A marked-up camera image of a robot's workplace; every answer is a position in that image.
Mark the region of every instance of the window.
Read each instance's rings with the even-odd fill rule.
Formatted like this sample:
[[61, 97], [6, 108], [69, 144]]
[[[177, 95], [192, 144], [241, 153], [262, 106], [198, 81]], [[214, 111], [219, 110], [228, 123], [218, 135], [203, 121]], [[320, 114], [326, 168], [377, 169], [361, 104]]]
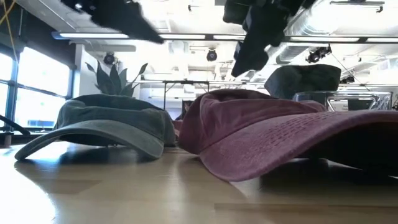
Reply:
[[[0, 114], [3, 116], [6, 116], [7, 93], [8, 93], [8, 86], [6, 84], [0, 83]], [[4, 122], [0, 121], [0, 127], [3, 126]]]
[[18, 89], [15, 122], [28, 128], [53, 128], [65, 99]]
[[21, 53], [19, 62], [18, 83], [51, 91], [58, 95], [68, 94], [70, 69], [30, 48]]
[[12, 58], [7, 55], [0, 54], [0, 79], [10, 80], [12, 73]]

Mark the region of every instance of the yellow cable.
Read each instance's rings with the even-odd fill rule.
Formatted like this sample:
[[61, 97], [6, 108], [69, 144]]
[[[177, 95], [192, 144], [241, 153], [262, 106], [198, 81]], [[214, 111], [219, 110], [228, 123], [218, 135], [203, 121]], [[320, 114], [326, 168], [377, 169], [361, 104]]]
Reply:
[[10, 8], [9, 8], [8, 10], [4, 10], [4, 12], [6, 12], [6, 13], [5, 13], [5, 15], [2, 16], [2, 18], [0, 19], [0, 25], [1, 25], [2, 22], [5, 20], [5, 18], [8, 16], [8, 14], [11, 12], [11, 9], [14, 7], [15, 3], [16, 3], [15, 0], [13, 0], [12, 3], [11, 3]]
[[10, 34], [10, 40], [11, 40], [11, 45], [12, 45], [12, 51], [14, 51], [14, 56], [15, 56], [15, 61], [17, 62], [17, 65], [19, 64], [18, 62], [18, 57], [17, 57], [17, 52], [15, 51], [15, 45], [14, 45], [14, 39], [12, 38], [12, 32], [11, 32], [11, 26], [10, 26], [10, 21], [8, 19], [8, 12], [7, 12], [7, 7], [6, 7], [6, 3], [3, 4], [3, 8], [4, 8], [4, 12], [6, 12], [6, 14], [4, 15], [6, 17], [6, 21], [7, 21], [7, 27], [8, 27], [8, 32]]

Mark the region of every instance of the baseball cap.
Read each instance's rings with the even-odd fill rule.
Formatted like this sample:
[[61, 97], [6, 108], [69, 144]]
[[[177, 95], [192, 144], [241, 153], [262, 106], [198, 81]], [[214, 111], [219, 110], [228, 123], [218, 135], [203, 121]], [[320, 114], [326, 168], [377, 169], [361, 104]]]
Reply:
[[315, 101], [216, 90], [191, 105], [179, 146], [227, 181], [259, 177], [297, 157], [397, 176], [397, 131], [395, 111], [328, 112]]
[[336, 91], [341, 69], [332, 65], [285, 65], [277, 68], [264, 84], [271, 96], [291, 100], [304, 91]]
[[141, 100], [104, 94], [79, 96], [61, 107], [52, 132], [26, 144], [15, 158], [62, 140], [91, 146], [123, 145], [158, 159], [165, 144], [175, 143], [168, 112]]

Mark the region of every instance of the plant leaf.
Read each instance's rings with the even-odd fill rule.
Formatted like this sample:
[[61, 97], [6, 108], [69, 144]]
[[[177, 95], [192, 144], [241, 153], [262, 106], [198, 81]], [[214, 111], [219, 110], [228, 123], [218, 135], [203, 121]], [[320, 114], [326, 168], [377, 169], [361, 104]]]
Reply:
[[119, 78], [120, 78], [120, 85], [121, 88], [123, 89], [126, 84], [127, 84], [127, 69], [123, 69], [123, 71], [119, 74]]
[[114, 87], [112, 84], [112, 81], [108, 74], [104, 72], [101, 68], [101, 64], [99, 61], [98, 62], [98, 67], [97, 67], [97, 85], [99, 86], [99, 90], [101, 90], [102, 93], [108, 94], [108, 95], [115, 95], [114, 92]]
[[116, 65], [112, 65], [111, 73], [109, 74], [109, 77], [110, 77], [111, 82], [113, 84], [114, 92], [115, 92], [116, 95], [118, 95], [120, 93], [120, 91], [122, 91], [122, 86], [121, 86], [119, 73], [118, 73], [118, 70], [116, 68]]
[[141, 75], [142, 73], [144, 73], [144, 71], [147, 69], [148, 63], [145, 63], [141, 66], [141, 69], [139, 70], [138, 75]]
[[128, 97], [132, 97], [132, 95], [134, 94], [134, 88], [132, 88], [132, 84], [133, 83], [129, 83], [128, 85], [126, 85], [122, 91], [120, 92], [121, 96], [128, 96]]
[[95, 73], [94, 68], [89, 63], [86, 62], [86, 65], [87, 65], [88, 70]]

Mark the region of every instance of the wooden surface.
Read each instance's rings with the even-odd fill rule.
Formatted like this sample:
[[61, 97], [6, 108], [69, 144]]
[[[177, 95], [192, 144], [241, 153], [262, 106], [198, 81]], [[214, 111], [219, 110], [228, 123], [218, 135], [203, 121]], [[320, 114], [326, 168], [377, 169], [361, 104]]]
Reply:
[[295, 161], [223, 182], [193, 155], [140, 161], [128, 149], [53, 143], [16, 162], [0, 149], [0, 223], [398, 223], [398, 180]]

